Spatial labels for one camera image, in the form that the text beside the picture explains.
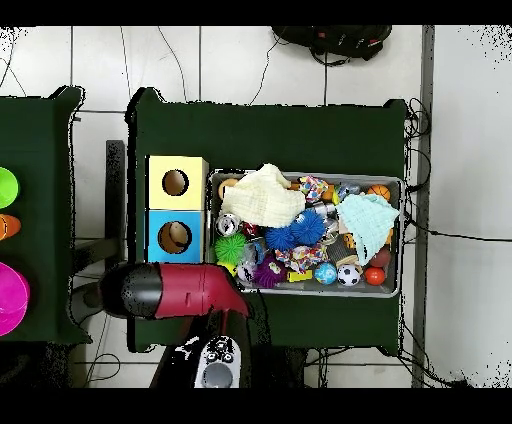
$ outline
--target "pink bowl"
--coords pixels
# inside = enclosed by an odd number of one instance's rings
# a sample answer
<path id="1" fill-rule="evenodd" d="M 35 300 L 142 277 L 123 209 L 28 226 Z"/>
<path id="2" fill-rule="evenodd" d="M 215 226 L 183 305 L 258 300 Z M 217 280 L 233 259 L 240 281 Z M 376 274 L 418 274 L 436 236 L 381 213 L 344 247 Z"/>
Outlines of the pink bowl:
<path id="1" fill-rule="evenodd" d="M 0 262 L 0 336 L 10 333 L 23 320 L 29 297 L 25 277 Z"/>

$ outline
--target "green bowl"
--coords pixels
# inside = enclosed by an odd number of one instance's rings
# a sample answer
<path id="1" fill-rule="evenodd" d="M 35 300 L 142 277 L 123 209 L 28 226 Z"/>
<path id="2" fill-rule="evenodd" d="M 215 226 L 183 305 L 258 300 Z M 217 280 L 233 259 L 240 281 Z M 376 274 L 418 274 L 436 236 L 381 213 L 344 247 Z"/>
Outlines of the green bowl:
<path id="1" fill-rule="evenodd" d="M 5 168 L 0 168 L 0 209 L 9 206 L 18 196 L 18 180 Z"/>

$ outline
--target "green tablecloth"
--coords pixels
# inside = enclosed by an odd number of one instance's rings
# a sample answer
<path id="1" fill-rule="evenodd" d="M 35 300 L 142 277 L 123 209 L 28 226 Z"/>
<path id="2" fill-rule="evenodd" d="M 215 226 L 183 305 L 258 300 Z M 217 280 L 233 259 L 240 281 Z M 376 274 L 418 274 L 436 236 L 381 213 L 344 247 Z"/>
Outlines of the green tablecloth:
<path id="1" fill-rule="evenodd" d="M 146 155 L 201 156 L 210 169 L 255 169 L 270 162 L 282 171 L 403 178 L 404 118 L 400 100 L 384 107 L 247 107 L 165 103 L 154 89 L 140 89 L 127 114 L 129 173 L 135 168 L 135 187 L 129 186 L 129 191 L 135 188 L 136 193 L 129 199 L 129 238 L 136 230 L 136 246 L 131 244 L 130 252 L 144 259 Z M 261 314 L 258 295 L 248 297 Z M 382 346 L 390 353 L 398 351 L 399 296 L 264 297 L 274 345 Z M 151 343 L 179 343 L 183 323 L 181 318 L 131 321 L 129 344 L 143 350 Z M 252 342 L 258 343 L 254 321 L 250 330 Z"/>
<path id="2" fill-rule="evenodd" d="M 21 231 L 0 241 L 0 261 L 28 280 L 31 298 L 22 323 L 0 341 L 83 343 L 68 318 L 71 275 L 70 118 L 82 90 L 63 87 L 48 99 L 0 97 L 0 166 L 18 178 L 20 194 L 0 213 Z"/>

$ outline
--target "light blue cloth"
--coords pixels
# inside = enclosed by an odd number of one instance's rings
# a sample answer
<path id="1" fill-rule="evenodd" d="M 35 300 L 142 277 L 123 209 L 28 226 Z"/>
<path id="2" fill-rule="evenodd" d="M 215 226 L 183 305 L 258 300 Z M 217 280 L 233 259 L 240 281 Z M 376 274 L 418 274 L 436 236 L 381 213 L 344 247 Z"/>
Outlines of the light blue cloth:
<path id="1" fill-rule="evenodd" d="M 354 237 L 361 266 L 366 265 L 384 246 L 389 230 L 393 228 L 395 219 L 400 213 L 386 199 L 376 194 L 364 196 L 349 194 L 343 202 L 336 205 L 336 210 L 347 230 Z"/>

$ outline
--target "green spiky ball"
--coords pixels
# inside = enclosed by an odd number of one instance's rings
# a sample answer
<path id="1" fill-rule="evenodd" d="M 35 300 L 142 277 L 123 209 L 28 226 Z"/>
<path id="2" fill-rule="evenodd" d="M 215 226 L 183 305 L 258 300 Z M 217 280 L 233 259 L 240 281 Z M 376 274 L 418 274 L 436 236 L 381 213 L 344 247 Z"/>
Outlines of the green spiky ball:
<path id="1" fill-rule="evenodd" d="M 243 234 L 235 233 L 229 237 L 221 237 L 215 242 L 217 260 L 237 264 L 242 258 L 246 240 Z"/>

